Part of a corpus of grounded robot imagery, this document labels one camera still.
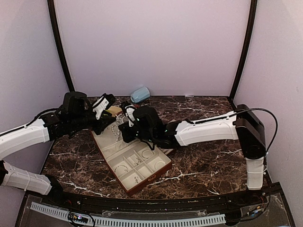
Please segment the large red jewelry box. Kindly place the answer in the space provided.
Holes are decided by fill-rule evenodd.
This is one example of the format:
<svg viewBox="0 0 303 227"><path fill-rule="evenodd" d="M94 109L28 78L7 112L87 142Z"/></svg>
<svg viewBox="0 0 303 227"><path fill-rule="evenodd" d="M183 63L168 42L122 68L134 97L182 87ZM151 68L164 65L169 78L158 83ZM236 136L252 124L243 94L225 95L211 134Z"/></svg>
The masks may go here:
<svg viewBox="0 0 303 227"><path fill-rule="evenodd" d="M124 142L118 126L125 122L128 122L127 117L119 114L100 135L93 131L91 135L110 172L127 195L132 196L170 170L172 160L159 148L151 150L139 140ZM158 161L164 161L166 165L156 170L154 165Z"/></svg>

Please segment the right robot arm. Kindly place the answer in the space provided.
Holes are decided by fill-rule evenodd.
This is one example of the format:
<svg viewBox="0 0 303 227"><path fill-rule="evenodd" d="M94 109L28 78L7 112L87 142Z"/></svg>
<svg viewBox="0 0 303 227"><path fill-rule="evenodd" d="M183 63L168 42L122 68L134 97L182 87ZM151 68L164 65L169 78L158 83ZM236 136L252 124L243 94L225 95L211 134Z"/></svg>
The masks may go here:
<svg viewBox="0 0 303 227"><path fill-rule="evenodd" d="M254 114L255 108L242 104L236 111L217 117L164 124L153 107L136 108L128 102L123 102L120 107L128 118L128 122L118 127L126 143L139 139L150 149L174 149L199 142L238 140L247 165L248 190L242 194L241 200L252 205L259 199L265 172L264 158L270 146L266 144L264 124Z"/></svg>

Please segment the small red jewelry tray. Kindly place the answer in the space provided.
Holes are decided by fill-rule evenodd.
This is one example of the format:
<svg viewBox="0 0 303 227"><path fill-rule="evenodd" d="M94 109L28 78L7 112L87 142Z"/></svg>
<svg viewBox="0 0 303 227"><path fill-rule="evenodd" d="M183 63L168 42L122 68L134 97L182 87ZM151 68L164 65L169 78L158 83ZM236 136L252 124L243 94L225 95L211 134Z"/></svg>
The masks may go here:
<svg viewBox="0 0 303 227"><path fill-rule="evenodd" d="M160 149L165 155L168 155L170 152L172 152L174 149Z"/></svg>

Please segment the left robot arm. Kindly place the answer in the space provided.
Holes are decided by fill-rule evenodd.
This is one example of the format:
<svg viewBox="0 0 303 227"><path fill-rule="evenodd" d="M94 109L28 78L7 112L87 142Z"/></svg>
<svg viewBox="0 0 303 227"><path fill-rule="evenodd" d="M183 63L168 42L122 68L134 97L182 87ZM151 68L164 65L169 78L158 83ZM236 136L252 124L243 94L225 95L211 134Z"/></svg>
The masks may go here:
<svg viewBox="0 0 303 227"><path fill-rule="evenodd" d="M30 172L25 165L14 161L22 151L33 154L39 144L55 141L63 136L72 138L77 132L91 130L100 135L116 119L108 112L116 101L113 94L104 93L90 102L87 95L72 91L64 95L57 108L38 113L32 121L0 134L0 184L48 196L56 206L63 206L67 196L52 175Z"/></svg>

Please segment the white bangle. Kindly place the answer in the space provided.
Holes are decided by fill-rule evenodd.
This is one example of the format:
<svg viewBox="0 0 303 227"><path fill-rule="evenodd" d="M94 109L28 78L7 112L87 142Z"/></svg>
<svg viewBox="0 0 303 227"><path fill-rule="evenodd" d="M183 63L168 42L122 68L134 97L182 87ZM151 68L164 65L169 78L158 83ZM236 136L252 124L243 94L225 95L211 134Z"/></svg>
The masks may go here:
<svg viewBox="0 0 303 227"><path fill-rule="evenodd" d="M156 170L162 169L165 165L166 165L166 163L164 161L158 161L155 163L154 168Z"/></svg>

